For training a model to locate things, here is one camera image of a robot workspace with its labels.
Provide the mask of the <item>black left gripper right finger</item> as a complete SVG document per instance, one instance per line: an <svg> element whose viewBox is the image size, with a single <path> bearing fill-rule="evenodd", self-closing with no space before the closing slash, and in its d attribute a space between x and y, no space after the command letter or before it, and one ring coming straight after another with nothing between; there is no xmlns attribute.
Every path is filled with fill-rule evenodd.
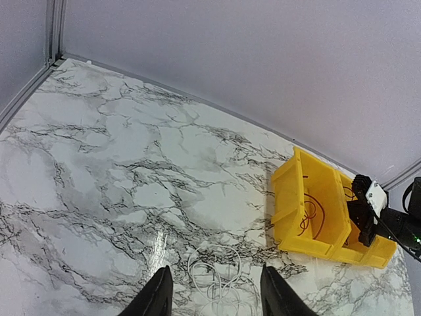
<svg viewBox="0 0 421 316"><path fill-rule="evenodd" d="M272 266L262 267L260 296L264 316L317 316Z"/></svg>

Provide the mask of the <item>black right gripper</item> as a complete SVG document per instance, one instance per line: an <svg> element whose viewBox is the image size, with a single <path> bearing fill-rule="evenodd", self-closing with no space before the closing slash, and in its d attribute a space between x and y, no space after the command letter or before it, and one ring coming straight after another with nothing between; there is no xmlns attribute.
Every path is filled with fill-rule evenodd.
<svg viewBox="0 0 421 316"><path fill-rule="evenodd" d="M349 217L360 230L358 241L364 246L371 246L377 233L377 224L372 206L362 201L348 201Z"/></svg>

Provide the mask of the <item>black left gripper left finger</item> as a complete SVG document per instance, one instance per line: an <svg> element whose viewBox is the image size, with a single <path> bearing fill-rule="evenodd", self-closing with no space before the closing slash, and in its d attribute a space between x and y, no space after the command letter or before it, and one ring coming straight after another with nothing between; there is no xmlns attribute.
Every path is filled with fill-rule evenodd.
<svg viewBox="0 0 421 316"><path fill-rule="evenodd" d="M173 287L170 267L159 268L118 316L171 315Z"/></svg>

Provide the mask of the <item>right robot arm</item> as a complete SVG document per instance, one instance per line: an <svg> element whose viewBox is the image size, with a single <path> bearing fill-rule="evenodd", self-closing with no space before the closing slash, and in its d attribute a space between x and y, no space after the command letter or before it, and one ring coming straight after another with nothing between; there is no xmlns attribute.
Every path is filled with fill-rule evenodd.
<svg viewBox="0 0 421 316"><path fill-rule="evenodd" d="M359 242L369 247L376 236L397 242L420 261L420 177L402 196L403 212L388 206L387 192L369 176L358 174L351 183L356 200L347 203L350 219L360 230Z"/></svg>

